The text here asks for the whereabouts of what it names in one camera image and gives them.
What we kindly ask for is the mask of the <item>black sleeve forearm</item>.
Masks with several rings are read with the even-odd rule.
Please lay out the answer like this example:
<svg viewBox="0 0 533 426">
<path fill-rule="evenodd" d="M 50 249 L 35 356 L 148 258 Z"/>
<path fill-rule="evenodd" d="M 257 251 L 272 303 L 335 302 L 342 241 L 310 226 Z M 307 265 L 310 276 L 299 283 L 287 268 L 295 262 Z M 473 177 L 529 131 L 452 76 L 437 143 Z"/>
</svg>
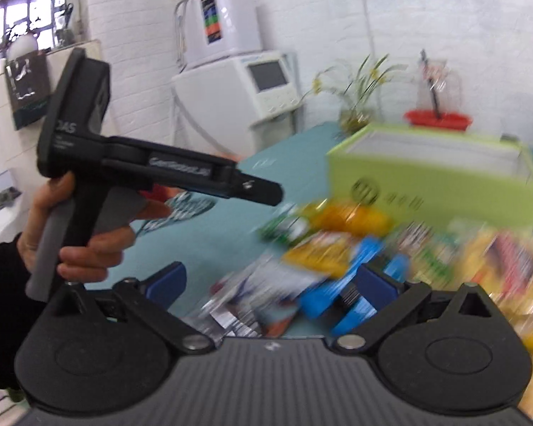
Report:
<svg viewBox="0 0 533 426">
<path fill-rule="evenodd" d="M 27 297 L 29 277 L 17 241 L 0 243 L 0 389 L 17 387 L 16 354 L 45 309 Z"/>
</svg>

